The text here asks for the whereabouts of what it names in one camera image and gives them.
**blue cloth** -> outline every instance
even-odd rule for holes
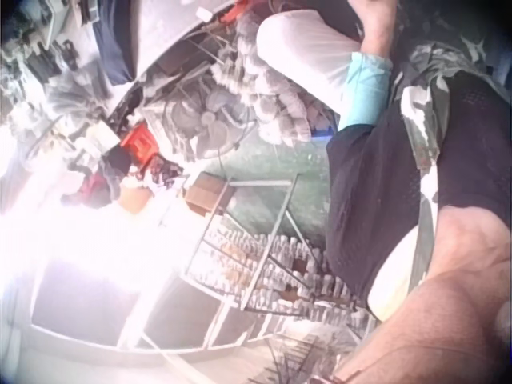
[[[352,53],[338,130],[356,124],[374,126],[377,123],[386,108],[392,67],[388,58]]]

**bright light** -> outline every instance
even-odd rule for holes
[[[0,127],[0,143],[2,144],[2,150],[0,150],[0,177],[2,177],[9,169],[10,161],[16,153],[18,144],[5,127]]]

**metal frame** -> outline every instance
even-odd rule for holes
[[[211,225],[212,221],[214,220],[215,215],[219,211],[219,206],[220,206],[220,203],[222,201],[222,198],[224,197],[224,195],[225,195],[225,193],[226,193],[226,191],[227,191],[229,186],[234,187],[234,188],[287,186],[288,187],[288,191],[286,192],[285,199],[284,199],[284,201],[283,201],[283,203],[281,205],[281,209],[280,209],[280,211],[278,213],[278,216],[277,216],[277,219],[276,219],[276,221],[274,223],[274,227],[273,227],[273,229],[272,229],[272,231],[270,233],[269,241],[268,241],[268,243],[265,246],[263,254],[262,254],[262,256],[261,256],[261,258],[260,258],[260,260],[258,262],[258,265],[257,265],[256,270],[254,272],[254,275],[253,275],[253,277],[252,277],[252,279],[250,281],[248,289],[246,290],[245,295],[243,297],[241,297],[239,306],[237,306],[236,303],[235,303],[235,305],[240,310],[245,310],[245,311],[253,312],[253,313],[257,313],[257,314],[275,314],[275,315],[278,315],[278,316],[287,316],[287,317],[299,316],[300,314],[298,314],[298,313],[283,313],[283,312],[276,312],[276,311],[272,311],[272,310],[259,310],[259,309],[256,309],[256,308],[250,308],[249,307],[249,302],[250,302],[250,299],[251,299],[251,297],[252,297],[252,295],[254,293],[256,285],[258,284],[258,280],[260,279],[260,277],[262,275],[262,272],[264,271],[265,266],[266,266],[266,264],[268,262],[272,262],[273,264],[275,264],[279,269],[283,270],[293,280],[297,281],[299,284],[302,284],[305,288],[307,288],[309,290],[311,289],[311,287],[304,280],[302,280],[302,279],[298,278],[297,276],[295,276],[291,270],[286,268],[282,263],[280,263],[279,260],[275,259],[273,256],[270,255],[270,252],[272,251],[272,245],[274,244],[274,240],[275,240],[275,238],[276,238],[276,236],[278,234],[278,230],[279,230],[279,228],[280,228],[280,226],[282,224],[282,220],[284,219],[284,217],[287,217],[288,220],[290,221],[292,227],[294,228],[295,232],[297,233],[297,236],[300,238],[301,242],[306,245],[306,247],[307,247],[311,257],[313,257],[314,260],[316,261],[316,263],[319,264],[318,260],[314,256],[314,254],[313,254],[309,244],[306,242],[304,236],[302,235],[302,232],[298,228],[298,225],[297,225],[296,221],[294,220],[294,218],[293,218],[293,216],[292,216],[292,214],[290,212],[290,209],[289,209],[290,200],[291,200],[291,198],[293,196],[295,186],[297,185],[298,176],[299,176],[299,174],[296,174],[294,176],[294,178],[291,179],[291,180],[251,180],[251,181],[231,181],[231,180],[228,180],[226,182],[226,184],[224,185],[224,187],[222,188],[222,191],[221,191],[220,195],[218,196],[217,201],[214,204],[214,207],[213,207],[212,212],[210,214],[210,218],[208,219],[208,222],[206,223],[204,231],[202,232],[201,237],[199,238],[197,244],[195,245],[194,252],[192,253],[192,257],[189,259],[188,263],[186,264],[186,266],[184,268],[184,271],[183,271],[183,274],[182,274],[182,278],[185,281],[187,281],[188,283],[194,285],[196,288],[200,289],[202,292],[208,294],[209,296],[212,296],[212,297],[214,297],[214,298],[216,298],[218,300],[221,300],[221,301],[225,302],[226,300],[217,292],[217,290],[215,290],[215,289],[213,289],[211,287],[208,287],[208,286],[206,286],[206,285],[204,285],[204,284],[202,284],[200,282],[196,282],[189,275],[190,268],[191,268],[191,266],[192,266],[192,264],[194,262],[195,256],[198,253],[198,251],[199,251],[199,249],[200,249],[200,247],[201,247],[201,245],[203,243],[207,244],[210,248],[216,250],[217,252],[219,252],[223,256],[229,258],[233,262],[236,262],[239,266],[242,266],[242,267],[246,268],[246,266],[243,265],[239,260],[234,259],[232,256],[230,256],[226,252],[220,250],[218,247],[216,247],[216,245],[212,244],[211,242],[209,242],[208,240],[205,239],[205,236],[208,233],[208,229],[210,228],[210,225]],[[256,238],[248,230],[246,230],[243,227],[243,225],[240,222],[238,222],[227,211],[224,212],[224,216],[226,218],[228,218],[229,220],[231,220],[232,223],[236,225],[236,227],[238,227],[242,232],[247,234],[255,242],[257,241]]]

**metal rack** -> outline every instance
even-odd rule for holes
[[[289,209],[290,200],[291,200],[292,195],[294,193],[294,188],[295,188],[295,186],[297,184],[298,176],[299,175],[296,174],[294,176],[294,178],[291,179],[291,180],[274,180],[274,181],[269,181],[269,180],[231,181],[231,180],[228,180],[226,182],[226,184],[224,185],[220,195],[218,196],[218,199],[217,199],[217,201],[216,201],[216,203],[214,205],[214,208],[213,208],[213,210],[211,212],[210,219],[208,220],[208,222],[207,222],[207,224],[205,226],[205,229],[202,232],[202,235],[201,235],[200,239],[198,240],[198,243],[196,244],[196,246],[194,248],[194,252],[192,253],[192,257],[190,258],[190,260],[186,264],[186,267],[184,268],[184,272],[183,272],[182,278],[184,280],[186,280],[188,283],[193,284],[196,288],[202,290],[206,294],[208,294],[208,295],[210,295],[212,297],[215,297],[217,299],[223,300],[224,302],[230,302],[234,307],[237,307],[240,310],[245,310],[245,311],[254,312],[254,313],[260,313],[260,314],[276,314],[276,315],[280,315],[280,316],[300,316],[301,315],[300,312],[284,313],[284,312],[278,312],[278,311],[273,311],[273,310],[262,310],[262,309],[257,309],[257,308],[250,307],[250,300],[251,300],[251,297],[252,297],[252,295],[254,293],[254,290],[255,290],[255,288],[256,288],[256,286],[258,284],[259,279],[262,276],[262,272],[264,271],[264,269],[266,268],[266,266],[269,263],[274,264],[277,268],[282,270],[285,274],[290,276],[297,283],[303,285],[308,290],[312,289],[312,287],[309,284],[307,284],[306,281],[304,281],[303,279],[295,276],[290,269],[288,269],[285,265],[283,265],[279,260],[277,260],[274,256],[272,256],[270,254],[270,252],[272,251],[272,245],[274,244],[274,241],[276,239],[276,236],[277,236],[278,230],[279,230],[279,228],[280,228],[280,226],[282,224],[282,221],[283,221],[284,217],[287,217],[288,220],[290,221],[290,224],[292,225],[292,227],[294,228],[295,232],[297,233],[298,238],[301,240],[302,244],[304,244],[306,246],[310,256],[316,261],[317,264],[319,264],[318,260],[316,259],[316,257],[314,256],[314,254],[312,252],[312,249],[310,248],[310,246],[307,244],[306,240],[304,239],[304,236],[302,235],[300,229],[298,228],[297,223],[295,222],[295,220],[294,220],[294,218],[293,218],[293,216],[292,216],[292,214],[290,212],[290,209]],[[208,230],[209,230],[209,228],[210,228],[210,226],[212,224],[212,221],[214,220],[214,217],[215,217],[216,213],[220,211],[219,206],[220,206],[220,203],[222,201],[222,198],[226,194],[226,191],[227,191],[228,187],[245,188],[245,187],[276,187],[276,186],[288,187],[288,191],[286,192],[285,199],[284,199],[284,201],[283,201],[283,203],[281,205],[281,209],[279,210],[278,216],[277,216],[276,221],[274,223],[274,227],[273,227],[273,229],[272,229],[272,231],[270,233],[269,241],[265,245],[265,248],[264,248],[264,250],[262,252],[262,256],[259,259],[258,264],[257,264],[257,266],[256,266],[256,268],[255,268],[255,270],[253,272],[253,275],[252,275],[252,278],[251,278],[250,283],[248,285],[248,288],[246,289],[245,294],[240,297],[240,301],[236,302],[236,301],[231,300],[229,298],[229,295],[227,295],[227,294],[225,294],[224,297],[223,297],[222,293],[219,292],[218,290],[216,290],[215,288],[207,286],[207,285],[205,285],[205,284],[203,284],[201,282],[195,281],[195,279],[193,279],[190,276],[190,268],[191,268],[191,266],[192,266],[192,264],[193,264],[193,262],[194,262],[194,260],[195,260],[195,258],[197,256],[197,254],[199,252],[199,249],[200,249],[200,247],[201,247],[201,245],[203,243],[206,244],[211,249],[217,251],[218,253],[220,253],[224,257],[228,258],[232,262],[235,262],[241,268],[247,268],[247,266],[245,266],[242,262],[240,262],[236,258],[232,257],[227,252],[219,249],[215,244],[212,244],[207,239],[205,239],[205,236],[208,233]],[[232,223],[235,224],[236,227],[238,227],[244,234],[246,234],[249,238],[252,238],[252,240],[257,242],[255,237],[251,233],[249,233],[249,231],[247,231],[242,226],[242,224],[240,224],[236,219],[234,219],[233,216],[231,216],[228,212],[224,212],[224,217],[226,217],[229,220],[231,220]]]

